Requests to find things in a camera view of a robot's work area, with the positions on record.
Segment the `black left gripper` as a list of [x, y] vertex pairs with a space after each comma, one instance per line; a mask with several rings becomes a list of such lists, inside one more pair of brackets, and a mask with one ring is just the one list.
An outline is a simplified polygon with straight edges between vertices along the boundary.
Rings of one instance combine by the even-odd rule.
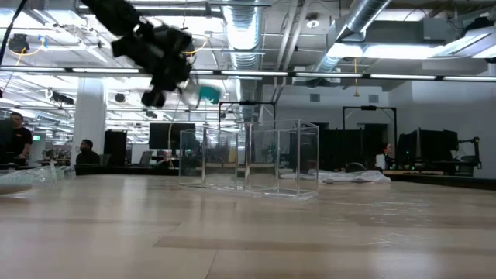
[[141, 103], [162, 108], [166, 102], [163, 91], [182, 93], [190, 83], [192, 66], [186, 52], [191, 43], [190, 34], [173, 26], [140, 23], [112, 42], [112, 52], [129, 58], [151, 76], [152, 90], [143, 93]]

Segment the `blue mouthwash bottle white cap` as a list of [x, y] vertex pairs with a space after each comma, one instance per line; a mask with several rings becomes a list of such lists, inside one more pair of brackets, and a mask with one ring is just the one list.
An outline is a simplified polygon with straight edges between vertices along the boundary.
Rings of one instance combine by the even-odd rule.
[[196, 109], [202, 100], [214, 104], [219, 102], [221, 91], [217, 87], [199, 84], [197, 80], [189, 78], [179, 87], [180, 100], [189, 109]]

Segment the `black cabinet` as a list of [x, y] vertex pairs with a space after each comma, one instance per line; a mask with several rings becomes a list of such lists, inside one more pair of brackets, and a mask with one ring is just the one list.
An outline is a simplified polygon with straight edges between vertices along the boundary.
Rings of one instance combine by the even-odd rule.
[[123, 167], [126, 162], [127, 132], [118, 130], [105, 131], [104, 155], [108, 158], [106, 166]]

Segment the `white pillar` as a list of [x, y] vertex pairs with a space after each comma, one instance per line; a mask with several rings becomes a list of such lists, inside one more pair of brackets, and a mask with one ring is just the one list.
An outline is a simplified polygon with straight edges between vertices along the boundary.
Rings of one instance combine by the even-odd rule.
[[77, 84], [71, 164], [75, 165], [82, 140], [93, 142], [92, 149], [101, 154], [105, 145], [105, 121], [108, 94], [102, 78], [80, 77]]

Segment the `clear acrylic organizer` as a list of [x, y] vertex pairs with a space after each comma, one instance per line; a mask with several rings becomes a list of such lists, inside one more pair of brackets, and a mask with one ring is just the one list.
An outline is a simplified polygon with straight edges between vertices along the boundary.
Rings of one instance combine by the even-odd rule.
[[309, 199], [319, 187], [319, 128], [301, 119], [203, 126], [180, 134], [182, 186]]

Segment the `person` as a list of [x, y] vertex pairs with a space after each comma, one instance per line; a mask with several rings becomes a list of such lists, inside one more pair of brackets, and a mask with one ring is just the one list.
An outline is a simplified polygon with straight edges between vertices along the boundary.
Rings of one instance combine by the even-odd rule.
[[76, 157], [77, 165], [99, 165], [100, 156], [92, 150], [93, 142], [83, 139], [80, 144], [80, 153]]
[[12, 138], [7, 148], [7, 152], [11, 156], [10, 161], [20, 166], [26, 166], [30, 147], [33, 144], [33, 135], [23, 126], [23, 116], [20, 113], [11, 113], [10, 119], [12, 120]]
[[383, 143], [375, 157], [375, 167], [380, 170], [387, 170], [391, 162], [391, 144]]

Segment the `black ceiling box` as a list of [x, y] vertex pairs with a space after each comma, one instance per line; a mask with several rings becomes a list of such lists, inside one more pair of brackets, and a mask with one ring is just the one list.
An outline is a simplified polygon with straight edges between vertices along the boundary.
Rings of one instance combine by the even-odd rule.
[[14, 53], [27, 53], [29, 51], [28, 36], [26, 34], [15, 33], [8, 41], [8, 49]]

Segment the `long ceiling light strip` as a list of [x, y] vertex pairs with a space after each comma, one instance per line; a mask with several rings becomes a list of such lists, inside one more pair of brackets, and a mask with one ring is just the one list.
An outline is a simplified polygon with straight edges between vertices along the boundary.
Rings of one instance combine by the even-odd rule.
[[[27, 67], [0, 66], [0, 72], [51, 74], [51, 75], [99, 75], [135, 77], [145, 76], [140, 68], [105, 68], [105, 67]], [[191, 70], [190, 74], [203, 77], [238, 77], [238, 78], [339, 78], [392, 81], [446, 81], [446, 82], [475, 82], [496, 83], [496, 76], [466, 76], [466, 75], [420, 75], [420, 74], [364, 74], [364, 73], [324, 73], [299, 71], [236, 71], [236, 70]]]

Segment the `black desk monitors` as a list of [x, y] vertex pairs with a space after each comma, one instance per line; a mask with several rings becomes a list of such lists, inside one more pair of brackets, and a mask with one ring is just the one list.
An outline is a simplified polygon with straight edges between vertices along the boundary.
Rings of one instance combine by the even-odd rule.
[[396, 164], [407, 169], [437, 168], [441, 161], [453, 161], [458, 145], [457, 132], [417, 129], [399, 136]]

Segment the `black wall monitor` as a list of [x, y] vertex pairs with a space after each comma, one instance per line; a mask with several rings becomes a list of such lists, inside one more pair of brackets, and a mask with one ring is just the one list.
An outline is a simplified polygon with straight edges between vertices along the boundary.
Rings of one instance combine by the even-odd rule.
[[194, 129], [194, 123], [150, 123], [150, 149], [179, 149], [182, 130]]

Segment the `round silver ceiling duct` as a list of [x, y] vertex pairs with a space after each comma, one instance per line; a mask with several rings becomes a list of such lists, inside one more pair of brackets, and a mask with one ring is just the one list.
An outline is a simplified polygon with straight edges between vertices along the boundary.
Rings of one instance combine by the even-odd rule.
[[[259, 0], [227, 0], [221, 7], [226, 21], [226, 36], [231, 50], [231, 68], [236, 71], [255, 71], [260, 69], [261, 54], [255, 51], [261, 47], [261, 20], [263, 8], [256, 5]], [[238, 102], [261, 102], [261, 81], [249, 78], [237, 78], [236, 100]], [[259, 107], [241, 105], [240, 118], [243, 122], [254, 122]]]

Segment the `black aluminium table frame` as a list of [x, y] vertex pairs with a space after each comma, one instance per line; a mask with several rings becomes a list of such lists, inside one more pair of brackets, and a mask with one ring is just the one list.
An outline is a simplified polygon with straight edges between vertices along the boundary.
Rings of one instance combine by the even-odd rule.
[[[156, 168], [142, 168], [142, 167], [75, 167], [77, 176], [81, 175], [96, 175], [96, 174], [127, 174], [127, 175], [152, 175], [152, 176], [169, 176], [177, 177], [179, 170], [165, 169], [160, 170]], [[392, 181], [412, 182], [418, 184], [434, 184], [456, 188], [469, 188], [477, 190], [496, 191], [496, 179], [488, 178], [474, 178], [474, 177], [459, 177], [459, 176], [445, 176], [436, 174], [427, 174], [422, 172], [420, 174], [404, 173], [399, 174], [394, 171], [386, 173]]]

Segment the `slanted silver ceiling duct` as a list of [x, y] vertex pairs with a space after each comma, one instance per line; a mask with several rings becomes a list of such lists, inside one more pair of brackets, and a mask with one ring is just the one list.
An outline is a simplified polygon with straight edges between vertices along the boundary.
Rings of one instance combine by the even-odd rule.
[[340, 60], [351, 57], [339, 52], [343, 41], [362, 43], [367, 28], [383, 12], [392, 0], [353, 0], [350, 10], [344, 16], [334, 19], [326, 35], [328, 50], [312, 67], [312, 72], [332, 73]]

